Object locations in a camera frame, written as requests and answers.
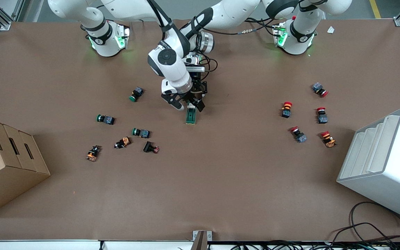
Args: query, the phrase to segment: gray floor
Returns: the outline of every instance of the gray floor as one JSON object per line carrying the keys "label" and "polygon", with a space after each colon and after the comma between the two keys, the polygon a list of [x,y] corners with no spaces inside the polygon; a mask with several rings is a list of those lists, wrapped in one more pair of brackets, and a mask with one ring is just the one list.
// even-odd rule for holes
{"label": "gray floor", "polygon": [[[220,0],[156,0],[156,2],[165,10],[168,16],[173,19],[191,19],[201,10],[210,7]],[[400,11],[400,0],[376,0],[379,12],[382,18],[391,18]],[[94,7],[101,5],[98,0],[93,4]],[[113,16],[103,7],[100,10],[105,14],[107,19],[113,19]],[[260,4],[254,13],[254,18],[267,18],[265,8]],[[350,8],[340,16],[327,16],[327,19],[372,19],[374,18],[373,10],[369,0],[354,0]],[[49,8],[47,0],[30,0],[30,4],[26,6],[24,21],[32,22],[71,22],[57,17]]]}

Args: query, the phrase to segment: white box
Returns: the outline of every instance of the white box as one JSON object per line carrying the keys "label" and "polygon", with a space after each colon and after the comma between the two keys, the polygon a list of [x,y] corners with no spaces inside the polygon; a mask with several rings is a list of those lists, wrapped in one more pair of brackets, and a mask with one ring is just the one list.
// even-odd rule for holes
{"label": "white box", "polygon": [[400,109],[356,131],[337,181],[400,214]]}

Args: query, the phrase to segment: cardboard box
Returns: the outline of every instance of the cardboard box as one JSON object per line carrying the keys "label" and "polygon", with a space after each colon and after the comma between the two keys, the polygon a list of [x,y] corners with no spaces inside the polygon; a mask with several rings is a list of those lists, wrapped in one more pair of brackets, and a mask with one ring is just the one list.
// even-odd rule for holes
{"label": "cardboard box", "polygon": [[0,207],[49,176],[33,136],[0,123]]}

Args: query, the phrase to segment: table surface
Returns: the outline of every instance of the table surface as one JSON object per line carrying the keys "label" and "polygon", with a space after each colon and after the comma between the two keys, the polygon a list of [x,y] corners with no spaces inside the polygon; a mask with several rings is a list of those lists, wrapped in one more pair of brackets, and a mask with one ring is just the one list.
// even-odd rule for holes
{"label": "table surface", "polygon": [[[214,35],[219,66],[196,125],[162,100],[147,64],[157,24],[134,23],[129,49],[112,58],[98,56],[78,25],[13,23],[0,33],[0,122],[33,134],[51,172],[0,208],[0,239],[184,240],[205,229],[215,240],[329,240],[367,200],[335,180],[354,131],[400,108],[400,27],[391,19],[323,20],[299,56],[266,32]],[[327,97],[312,92],[315,82]],[[136,86],[146,92],[132,103]],[[279,116],[285,101],[289,119]],[[316,123],[320,106],[325,125]],[[135,136],[113,148],[134,127],[152,132],[157,155]],[[338,146],[324,146],[326,130]],[[85,155],[96,144],[93,163]],[[396,218],[370,205],[355,221],[400,234]],[[348,231],[338,240],[357,239]]]}

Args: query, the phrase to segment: brown table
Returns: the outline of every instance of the brown table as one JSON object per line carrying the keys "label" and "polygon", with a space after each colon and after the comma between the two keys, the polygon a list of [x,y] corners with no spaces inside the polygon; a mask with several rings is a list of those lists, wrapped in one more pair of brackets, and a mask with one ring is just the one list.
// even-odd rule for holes
{"label": "brown table", "polygon": [[[215,35],[219,67],[194,126],[162,100],[162,79],[147,65],[156,23],[134,23],[130,49],[113,58],[98,56],[78,26],[14,23],[0,33],[0,122],[34,134],[51,172],[0,209],[0,239],[184,240],[207,229],[216,240],[328,240],[366,200],[335,180],[354,131],[400,108],[400,27],[391,19],[324,20],[300,56],[274,48],[266,32]],[[312,92],[316,81],[327,97]],[[136,86],[146,93],[132,103]],[[284,101],[293,103],[289,119],[279,116]],[[316,123],[320,106],[326,125]],[[98,114],[116,124],[95,122]],[[296,125],[303,144],[288,131]],[[152,131],[157,155],[137,137],[113,148],[134,127]],[[338,146],[324,146],[325,130]],[[85,155],[95,144],[103,150],[92,163]],[[379,208],[360,207],[355,218],[400,234]]]}

